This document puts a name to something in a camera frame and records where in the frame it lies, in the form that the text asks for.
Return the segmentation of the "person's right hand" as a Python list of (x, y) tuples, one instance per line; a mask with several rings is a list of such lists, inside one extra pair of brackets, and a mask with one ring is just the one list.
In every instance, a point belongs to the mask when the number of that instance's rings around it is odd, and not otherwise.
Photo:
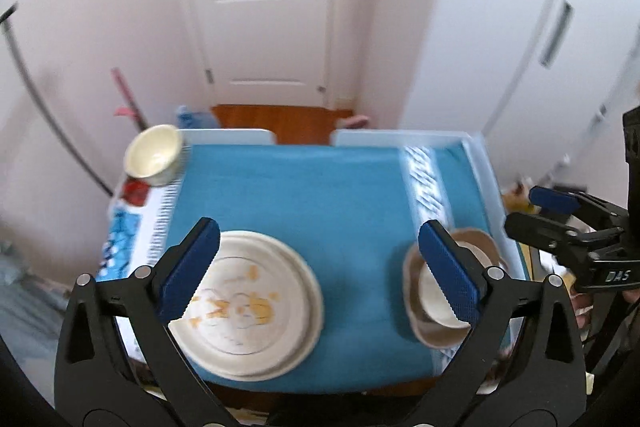
[(580, 339), (585, 341), (590, 335), (591, 315), (594, 307), (593, 295), (578, 293), (572, 288), (570, 290), (570, 303), (574, 310)]

